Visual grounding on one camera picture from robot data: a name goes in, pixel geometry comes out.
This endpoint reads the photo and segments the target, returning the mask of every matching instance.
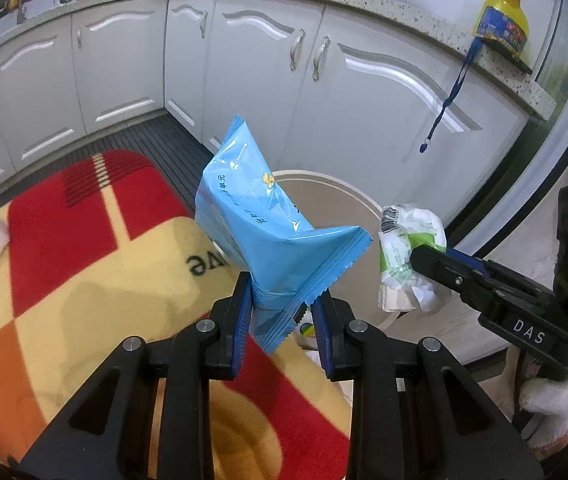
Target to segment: silver handle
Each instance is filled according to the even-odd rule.
[[[291,71],[295,70],[297,67],[296,58],[298,56],[298,50],[302,46],[302,40],[306,35],[306,31],[303,28],[299,29],[299,35],[293,44],[290,46],[290,69]]]
[[[328,48],[330,43],[331,38],[325,36],[324,41],[320,45],[320,49],[317,52],[317,56],[315,56],[313,60],[313,81],[318,81],[320,79],[320,63],[322,62],[324,53],[326,52],[326,49]]]
[[[208,10],[204,11],[204,15],[200,18],[200,32],[202,33],[202,38],[206,34],[206,19],[208,18]]]

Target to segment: kitchen countertop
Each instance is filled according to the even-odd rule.
[[[43,12],[13,27],[0,36],[0,46],[16,36],[61,16],[120,0],[80,0]],[[360,10],[398,25],[408,32],[442,47],[460,60],[466,55],[473,40],[472,34],[409,4],[397,0],[316,0]],[[528,113],[544,120],[551,117],[555,101],[531,77],[522,73],[498,53],[483,48],[475,58],[474,67],[489,81],[509,94]]]

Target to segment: blue plastic wrapper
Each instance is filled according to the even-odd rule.
[[[274,181],[248,126],[237,116],[206,166],[195,221],[253,282],[251,333],[272,353],[310,305],[371,243],[361,227],[313,229]]]

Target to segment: yellow bottle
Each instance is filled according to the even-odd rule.
[[[520,0],[486,0],[475,31],[476,36],[497,41],[519,57],[528,40],[528,20]]]

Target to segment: silver screw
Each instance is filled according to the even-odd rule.
[[[366,321],[362,321],[361,319],[354,319],[349,323],[349,328],[353,330],[353,332],[366,332],[368,323],[366,323]]]
[[[427,337],[422,342],[424,348],[426,348],[429,352],[437,352],[440,348],[442,348],[442,343],[438,339],[434,337]]]
[[[197,325],[195,325],[195,328],[200,332],[210,332],[215,328],[215,321],[212,319],[200,319]]]
[[[142,340],[139,337],[135,336],[127,337],[122,342],[122,346],[127,352],[132,352],[133,350],[137,350],[142,346]]]

